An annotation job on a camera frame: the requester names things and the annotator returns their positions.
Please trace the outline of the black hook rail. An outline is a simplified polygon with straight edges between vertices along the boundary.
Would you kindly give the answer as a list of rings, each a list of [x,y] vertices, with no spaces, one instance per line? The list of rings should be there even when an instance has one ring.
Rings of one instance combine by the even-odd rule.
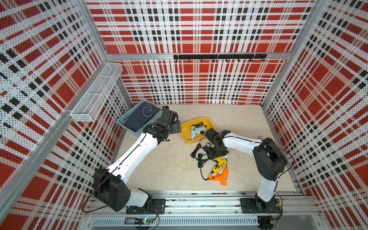
[[[267,54],[196,54],[196,55],[173,55],[174,60],[241,60],[248,59],[253,61],[254,59],[260,59],[264,61],[267,58]]]

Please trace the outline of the light blue perforated basket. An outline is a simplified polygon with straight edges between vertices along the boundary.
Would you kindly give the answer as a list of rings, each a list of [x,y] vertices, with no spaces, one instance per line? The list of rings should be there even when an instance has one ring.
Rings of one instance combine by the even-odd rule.
[[[143,99],[120,117],[117,123],[127,132],[139,137],[148,124],[156,122],[161,117],[162,110],[162,107]]]

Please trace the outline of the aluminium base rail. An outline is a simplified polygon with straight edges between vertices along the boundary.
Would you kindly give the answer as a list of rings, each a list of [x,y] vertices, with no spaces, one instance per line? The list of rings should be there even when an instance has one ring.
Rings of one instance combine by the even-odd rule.
[[[133,207],[113,211],[93,199],[92,213],[81,224],[83,230],[160,230],[160,229],[263,229],[326,230],[327,223],[316,200],[300,193],[277,196],[269,211],[256,209],[249,192],[158,192],[153,195],[149,213]],[[152,218],[150,225],[135,225],[135,218]]]

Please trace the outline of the yellow plastic storage box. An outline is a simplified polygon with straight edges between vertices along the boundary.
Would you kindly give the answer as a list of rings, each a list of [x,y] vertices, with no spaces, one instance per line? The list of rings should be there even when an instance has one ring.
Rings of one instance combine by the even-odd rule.
[[[199,135],[196,136],[196,138],[194,140],[191,140],[191,126],[192,125],[196,125],[198,127],[206,125],[207,126],[206,132],[210,128],[214,129],[213,123],[207,117],[199,117],[199,118],[196,118],[196,119],[193,119],[193,120],[190,120],[190,121],[187,121],[187,122],[181,124],[181,135],[182,135],[182,138],[184,139],[186,144],[195,143],[197,141],[200,141],[201,138],[205,137],[205,134],[204,135],[199,134]]]

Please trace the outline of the orange glue gun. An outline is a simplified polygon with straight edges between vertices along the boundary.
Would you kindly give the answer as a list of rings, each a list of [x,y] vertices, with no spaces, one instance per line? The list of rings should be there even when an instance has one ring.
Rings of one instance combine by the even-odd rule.
[[[210,175],[209,176],[209,180],[210,181],[220,181],[222,186],[226,186],[227,185],[227,180],[228,180],[228,168],[224,168],[223,169],[223,173],[217,173],[217,175]]]

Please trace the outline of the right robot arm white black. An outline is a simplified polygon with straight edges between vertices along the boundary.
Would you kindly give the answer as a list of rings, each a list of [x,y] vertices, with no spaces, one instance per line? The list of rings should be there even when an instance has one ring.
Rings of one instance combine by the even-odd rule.
[[[211,158],[226,156],[228,149],[235,149],[254,157],[261,175],[254,198],[255,207],[261,212],[274,208],[278,180],[288,162],[282,149],[270,138],[254,140],[238,136],[228,130],[219,133],[211,128],[205,133],[205,137],[210,142],[205,151]]]

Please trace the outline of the yellow glue gun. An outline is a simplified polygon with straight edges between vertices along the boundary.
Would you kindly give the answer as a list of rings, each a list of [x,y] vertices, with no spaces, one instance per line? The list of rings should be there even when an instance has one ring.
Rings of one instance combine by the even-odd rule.
[[[214,160],[216,162],[210,174],[218,173],[223,170],[227,166],[227,158],[218,157]]]

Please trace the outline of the green circuit board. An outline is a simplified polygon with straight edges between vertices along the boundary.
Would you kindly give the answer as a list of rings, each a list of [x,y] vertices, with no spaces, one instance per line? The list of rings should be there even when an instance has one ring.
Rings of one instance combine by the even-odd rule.
[[[135,218],[135,225],[150,225],[152,222],[152,218]]]

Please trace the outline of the mint green glue gun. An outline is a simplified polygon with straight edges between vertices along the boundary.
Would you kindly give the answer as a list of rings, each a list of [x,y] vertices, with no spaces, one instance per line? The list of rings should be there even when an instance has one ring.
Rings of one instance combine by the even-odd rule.
[[[204,135],[205,132],[207,130],[207,126],[196,126],[196,125],[192,125],[191,126],[191,140],[194,140],[196,138],[197,135]]]

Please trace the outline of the dark blue folded cloth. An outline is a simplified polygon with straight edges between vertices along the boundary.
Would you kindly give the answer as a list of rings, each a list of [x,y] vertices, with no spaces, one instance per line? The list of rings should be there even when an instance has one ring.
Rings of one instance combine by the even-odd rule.
[[[153,106],[151,103],[143,102],[141,105],[138,105],[131,115],[127,117],[123,125],[130,130],[137,132],[159,111],[160,109]]]

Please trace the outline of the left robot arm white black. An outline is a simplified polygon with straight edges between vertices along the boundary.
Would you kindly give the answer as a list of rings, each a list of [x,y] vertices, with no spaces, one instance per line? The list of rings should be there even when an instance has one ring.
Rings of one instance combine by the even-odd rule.
[[[148,153],[161,142],[168,141],[169,135],[180,132],[178,114],[168,106],[164,106],[160,118],[143,129],[138,140],[120,159],[107,168],[95,172],[93,196],[114,211],[134,207],[139,212],[149,213],[152,195],[142,189],[131,190],[126,183]]]

